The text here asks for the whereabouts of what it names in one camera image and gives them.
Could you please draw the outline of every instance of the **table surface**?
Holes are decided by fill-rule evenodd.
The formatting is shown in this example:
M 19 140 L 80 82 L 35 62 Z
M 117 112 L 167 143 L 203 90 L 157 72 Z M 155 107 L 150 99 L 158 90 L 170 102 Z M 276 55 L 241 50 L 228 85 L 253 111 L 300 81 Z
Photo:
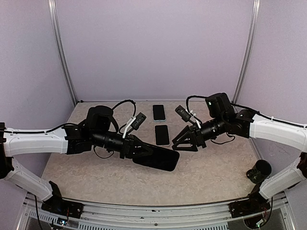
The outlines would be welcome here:
M 78 123 L 86 118 L 90 107 L 116 103 L 78 103 L 69 122 Z M 166 121 L 154 122 L 152 105 L 165 106 Z M 132 134 L 142 141 L 154 144 L 154 126 L 168 125 L 173 139 L 186 125 L 175 108 L 184 102 L 137 102 L 137 114 L 147 116 L 139 130 Z M 204 122 L 210 120 L 204 102 L 190 102 L 190 109 Z M 118 125 L 126 123 L 133 106 L 125 103 L 114 110 Z M 223 134 L 216 141 L 229 138 Z M 236 137 L 235 141 L 215 145 L 207 141 L 207 147 L 198 152 L 180 152 L 174 171 L 165 172 L 134 164 L 130 159 L 120 159 L 115 153 L 109 159 L 98 158 L 93 151 L 76 155 L 51 154 L 43 179 L 55 182 L 63 197 L 99 203 L 167 206 L 190 205 L 235 199 L 246 196 L 254 184 L 246 177 L 246 171 L 257 161 L 249 141 Z M 107 156 L 105 149 L 97 153 Z

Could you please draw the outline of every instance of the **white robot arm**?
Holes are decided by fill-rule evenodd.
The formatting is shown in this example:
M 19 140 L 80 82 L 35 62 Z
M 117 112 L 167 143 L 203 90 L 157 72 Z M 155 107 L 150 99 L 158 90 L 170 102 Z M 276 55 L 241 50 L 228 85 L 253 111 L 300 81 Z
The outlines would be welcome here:
M 276 122 L 273 118 L 267 119 L 259 115 L 254 115 L 252 119 L 254 121 L 250 124 L 249 130 L 251 138 L 275 141 L 292 146 L 302 152 L 301 156 L 288 167 L 261 184 L 260 195 L 265 199 L 270 199 L 273 195 L 306 179 L 307 129 L 305 125 L 288 125 Z
M 65 139 L 65 129 L 59 128 L 50 133 L 46 133 L 47 130 L 12 128 L 6 131 L 11 133 L 4 133 L 6 139 L 3 143 L 4 152 L 7 158 L 11 158 L 14 170 L 10 171 L 4 179 L 34 194 L 42 201 L 50 199 L 53 191 L 51 184 L 24 168 L 13 156 L 46 152 L 66 154 L 68 141 Z
M 189 111 L 189 99 L 192 97 L 204 98 L 209 108 L 210 121 L 197 125 L 191 121 L 194 117 Z M 307 129 L 306 125 L 277 120 L 267 117 L 251 108 L 233 104 L 226 93 L 217 93 L 209 97 L 190 96 L 186 100 L 187 109 L 181 105 L 176 112 L 186 126 L 173 140 L 174 150 L 197 151 L 198 147 L 206 147 L 205 141 L 216 139 L 222 133 L 238 135 L 245 138 L 262 138 L 292 146 L 302 151 L 288 167 L 281 172 L 257 184 L 248 195 L 247 201 L 237 201 L 230 204 L 232 217 L 239 217 L 263 211 L 269 207 L 267 202 L 273 195 L 289 188 L 307 178 Z M 234 106 L 243 108 L 236 113 Z
M 107 151 L 120 152 L 120 158 L 135 159 L 136 164 L 171 171 L 165 167 L 164 154 L 173 157 L 172 167 L 175 168 L 179 153 L 162 147 L 142 142 L 129 132 L 137 130 L 145 116 L 139 113 L 133 117 L 126 127 L 125 135 L 118 134 L 119 128 L 113 118 L 113 109 L 106 106 L 96 106 L 89 109 L 87 118 L 80 124 L 64 124 L 51 130 L 19 130 L 6 128 L 0 123 L 0 179 L 5 179 L 27 190 L 43 201 L 42 209 L 60 215 L 80 218 L 83 205 L 81 203 L 63 200 L 58 186 L 52 181 L 45 181 L 24 168 L 15 158 L 16 155 L 28 153 L 59 153 L 78 154 L 90 151 L 92 146 L 105 148 Z M 115 132 L 108 131 L 111 123 Z M 148 163 L 148 160 L 161 153 L 161 162 Z

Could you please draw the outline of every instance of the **white panel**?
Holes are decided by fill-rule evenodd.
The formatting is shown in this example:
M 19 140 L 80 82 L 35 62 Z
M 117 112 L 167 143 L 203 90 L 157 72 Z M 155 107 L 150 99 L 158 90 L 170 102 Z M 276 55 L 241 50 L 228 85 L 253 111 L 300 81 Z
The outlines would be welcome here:
M 283 124 L 255 115 L 250 124 L 249 136 L 272 140 L 307 152 L 307 129 Z
M 37 132 L 38 130 L 7 129 L 10 132 Z M 29 153 L 67 153 L 68 141 L 65 139 L 66 131 L 58 128 L 49 133 L 42 134 L 10 134 L 5 133 L 5 155 L 12 157 Z
M 252 8 L 252 0 L 57 1 L 78 98 L 231 98 Z
M 48 200 L 52 197 L 52 187 L 50 183 L 41 179 L 34 173 L 23 167 L 16 159 L 12 160 L 14 167 L 4 178 L 6 181 L 23 188 L 24 190 L 37 196 L 40 200 Z
M 297 158 L 278 174 L 266 179 L 260 186 L 260 195 L 265 199 L 270 199 L 272 196 L 284 191 L 285 189 L 306 180 L 302 171 L 297 168 L 300 160 L 300 157 Z

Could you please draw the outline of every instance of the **white wall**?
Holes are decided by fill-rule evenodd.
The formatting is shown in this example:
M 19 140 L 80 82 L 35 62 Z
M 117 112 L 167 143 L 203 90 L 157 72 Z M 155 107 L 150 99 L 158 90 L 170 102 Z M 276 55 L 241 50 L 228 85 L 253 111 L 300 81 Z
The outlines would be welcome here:
M 57 1 L 78 99 L 231 98 L 252 8 L 251 0 Z
M 14 128 L 51 128 L 73 110 L 46 0 L 0 1 L 0 121 Z M 40 175 L 49 154 L 16 157 Z M 26 192 L 0 181 L 0 228 L 12 230 Z
M 261 0 L 256 36 L 239 104 L 276 118 L 307 123 L 307 1 Z M 273 174 L 299 151 L 256 140 Z M 298 229 L 307 224 L 307 182 L 287 190 Z

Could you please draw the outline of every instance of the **phone screen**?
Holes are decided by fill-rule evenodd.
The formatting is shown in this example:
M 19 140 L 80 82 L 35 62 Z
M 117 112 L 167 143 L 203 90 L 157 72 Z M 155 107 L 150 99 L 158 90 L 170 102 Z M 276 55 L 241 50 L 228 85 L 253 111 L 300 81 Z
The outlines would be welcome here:
M 170 144 L 168 128 L 166 125 L 155 126 L 154 134 L 155 134 L 155 144 L 156 145 L 169 145 Z
M 147 144 L 153 150 L 150 156 L 133 158 L 136 164 L 147 166 L 154 169 L 173 171 L 176 168 L 180 154 L 177 151 L 165 149 L 159 146 Z
M 154 121 L 165 121 L 165 111 L 162 104 L 153 105 L 153 119 Z

